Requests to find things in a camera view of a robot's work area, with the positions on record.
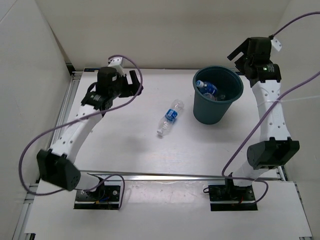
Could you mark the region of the black label plastic bottle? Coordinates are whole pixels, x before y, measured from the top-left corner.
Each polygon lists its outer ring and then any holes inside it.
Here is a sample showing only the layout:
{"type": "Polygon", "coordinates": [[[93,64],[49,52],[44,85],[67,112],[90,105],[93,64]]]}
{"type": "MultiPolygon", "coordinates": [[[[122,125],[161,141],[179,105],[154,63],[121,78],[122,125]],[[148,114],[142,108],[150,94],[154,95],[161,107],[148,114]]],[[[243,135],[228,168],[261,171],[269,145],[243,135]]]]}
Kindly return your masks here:
{"type": "Polygon", "coordinates": [[[216,95],[215,99],[217,101],[226,101],[227,100],[227,96],[224,93],[219,93],[216,95]]]}

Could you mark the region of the red label red cap bottle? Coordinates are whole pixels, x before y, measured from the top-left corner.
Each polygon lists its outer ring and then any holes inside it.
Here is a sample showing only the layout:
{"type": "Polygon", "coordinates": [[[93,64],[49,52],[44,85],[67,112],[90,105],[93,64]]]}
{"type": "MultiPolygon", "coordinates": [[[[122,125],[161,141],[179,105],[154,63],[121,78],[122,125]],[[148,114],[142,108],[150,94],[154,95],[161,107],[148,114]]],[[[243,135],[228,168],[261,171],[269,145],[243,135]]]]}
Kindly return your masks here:
{"type": "Polygon", "coordinates": [[[211,93],[208,93],[208,92],[207,92],[207,93],[204,93],[203,96],[204,96],[205,98],[209,99],[209,100],[212,100],[212,101],[215,101],[215,100],[216,100],[215,96],[212,95],[211,93]]]}

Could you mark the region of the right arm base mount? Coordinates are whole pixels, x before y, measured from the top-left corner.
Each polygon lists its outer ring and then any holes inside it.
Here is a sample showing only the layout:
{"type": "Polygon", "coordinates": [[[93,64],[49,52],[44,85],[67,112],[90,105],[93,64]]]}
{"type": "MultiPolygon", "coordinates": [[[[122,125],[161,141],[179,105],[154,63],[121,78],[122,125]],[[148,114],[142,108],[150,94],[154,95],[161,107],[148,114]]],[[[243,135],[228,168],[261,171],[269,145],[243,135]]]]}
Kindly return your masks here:
{"type": "Polygon", "coordinates": [[[209,185],[203,193],[209,194],[211,212],[258,210],[252,186],[209,185]]]}

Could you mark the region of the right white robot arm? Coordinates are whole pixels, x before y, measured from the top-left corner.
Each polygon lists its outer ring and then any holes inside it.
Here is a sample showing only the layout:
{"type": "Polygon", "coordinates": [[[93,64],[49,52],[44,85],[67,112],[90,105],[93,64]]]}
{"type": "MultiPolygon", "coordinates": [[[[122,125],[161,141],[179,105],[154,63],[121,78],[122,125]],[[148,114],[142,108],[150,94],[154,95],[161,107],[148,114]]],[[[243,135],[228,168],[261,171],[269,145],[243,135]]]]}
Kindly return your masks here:
{"type": "Polygon", "coordinates": [[[250,145],[247,160],[230,174],[230,183],[224,193],[230,200],[238,199],[243,188],[269,170],[285,165],[300,149],[300,143],[292,140],[287,129],[283,108],[278,98],[281,95],[281,72],[270,60],[272,41],[268,37],[249,37],[227,58],[235,61],[236,68],[249,80],[255,96],[258,114],[259,142],[250,145]]]}

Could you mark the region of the blue label bottle white cap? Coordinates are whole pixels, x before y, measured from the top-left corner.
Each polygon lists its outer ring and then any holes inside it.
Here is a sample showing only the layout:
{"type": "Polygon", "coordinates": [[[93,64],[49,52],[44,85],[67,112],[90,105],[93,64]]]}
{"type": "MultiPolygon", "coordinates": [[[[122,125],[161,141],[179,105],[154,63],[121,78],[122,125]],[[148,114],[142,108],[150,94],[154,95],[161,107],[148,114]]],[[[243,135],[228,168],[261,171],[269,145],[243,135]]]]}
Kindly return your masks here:
{"type": "Polygon", "coordinates": [[[175,99],[170,108],[164,114],[162,119],[159,121],[158,128],[157,128],[157,135],[163,137],[164,135],[168,134],[174,123],[176,122],[179,113],[184,109],[184,102],[179,99],[175,99]]]}

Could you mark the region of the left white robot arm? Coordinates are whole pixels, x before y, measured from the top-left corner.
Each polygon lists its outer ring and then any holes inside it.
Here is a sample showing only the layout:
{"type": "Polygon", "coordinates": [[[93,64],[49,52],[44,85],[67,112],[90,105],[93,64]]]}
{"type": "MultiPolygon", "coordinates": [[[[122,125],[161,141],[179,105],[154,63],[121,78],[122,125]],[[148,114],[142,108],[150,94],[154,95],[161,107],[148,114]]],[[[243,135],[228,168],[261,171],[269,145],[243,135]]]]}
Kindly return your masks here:
{"type": "Polygon", "coordinates": [[[75,123],[65,127],[62,136],[48,149],[40,150],[36,156],[41,180],[63,190],[85,191],[93,200],[105,194],[102,179],[82,173],[75,166],[78,152],[93,128],[100,122],[116,98],[140,95],[142,85],[134,70],[129,71],[132,83],[115,67],[102,67],[97,80],[92,83],[81,101],[75,115],[75,123]]]}

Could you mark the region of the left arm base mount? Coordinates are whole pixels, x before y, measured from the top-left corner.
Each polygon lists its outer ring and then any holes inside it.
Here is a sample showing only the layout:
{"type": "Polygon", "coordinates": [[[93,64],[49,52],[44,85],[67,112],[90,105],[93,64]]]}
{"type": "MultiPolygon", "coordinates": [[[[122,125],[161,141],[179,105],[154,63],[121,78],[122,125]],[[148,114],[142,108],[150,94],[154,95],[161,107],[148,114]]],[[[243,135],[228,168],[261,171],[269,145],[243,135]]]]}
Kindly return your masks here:
{"type": "Polygon", "coordinates": [[[108,179],[95,191],[77,191],[73,208],[75,210],[119,210],[122,206],[124,182],[119,177],[108,179]]]}

